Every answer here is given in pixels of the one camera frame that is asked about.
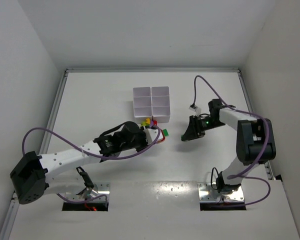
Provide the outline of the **green lego brick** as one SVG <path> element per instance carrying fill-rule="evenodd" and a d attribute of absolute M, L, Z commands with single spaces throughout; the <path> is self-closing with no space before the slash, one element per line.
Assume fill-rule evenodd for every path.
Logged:
<path fill-rule="evenodd" d="M 167 129 L 163 129 L 162 130 L 162 134 L 163 134 L 164 137 L 168 137 L 169 136 L 169 133 L 168 133 Z"/>

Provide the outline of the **multicolour lego cluster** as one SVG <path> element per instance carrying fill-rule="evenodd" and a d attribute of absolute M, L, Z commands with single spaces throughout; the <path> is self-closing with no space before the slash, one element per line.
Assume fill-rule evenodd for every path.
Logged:
<path fill-rule="evenodd" d="M 157 129 L 157 125 L 155 124 L 155 122 L 152 119 L 146 118 L 145 120 L 141 121 L 140 129 L 142 131 L 144 131 L 146 129 L 156 130 Z"/>

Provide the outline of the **red orange lego stack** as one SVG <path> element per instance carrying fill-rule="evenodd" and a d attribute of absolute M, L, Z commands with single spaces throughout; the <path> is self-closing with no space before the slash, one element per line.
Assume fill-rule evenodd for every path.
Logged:
<path fill-rule="evenodd" d="M 160 144 L 160 143 L 164 142 L 165 139 L 166 139 L 166 138 L 165 138 L 164 135 L 160 136 L 159 139 L 156 141 L 156 144 Z"/>

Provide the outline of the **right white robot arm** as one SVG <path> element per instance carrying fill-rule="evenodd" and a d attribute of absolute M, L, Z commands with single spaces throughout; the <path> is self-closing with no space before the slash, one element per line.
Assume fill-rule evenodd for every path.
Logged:
<path fill-rule="evenodd" d="M 218 193 L 236 191 L 249 172 L 276 157 L 276 144 L 272 123 L 267 118 L 243 113 L 227 107 L 220 99 L 208 103 L 209 114 L 191 115 L 183 142 L 205 136 L 206 131 L 225 125 L 236 131 L 236 157 L 232 163 L 217 174 L 215 190 Z"/>

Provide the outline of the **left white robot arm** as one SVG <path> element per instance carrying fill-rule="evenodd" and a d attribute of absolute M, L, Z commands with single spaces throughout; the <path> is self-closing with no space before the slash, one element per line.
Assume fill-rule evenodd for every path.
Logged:
<path fill-rule="evenodd" d="M 81 146 L 72 144 L 68 150 L 50 154 L 24 153 L 10 179 L 19 203 L 26 205 L 42 197 L 58 175 L 91 163 L 115 160 L 123 151 L 141 152 L 150 142 L 144 127 L 127 121 Z"/>

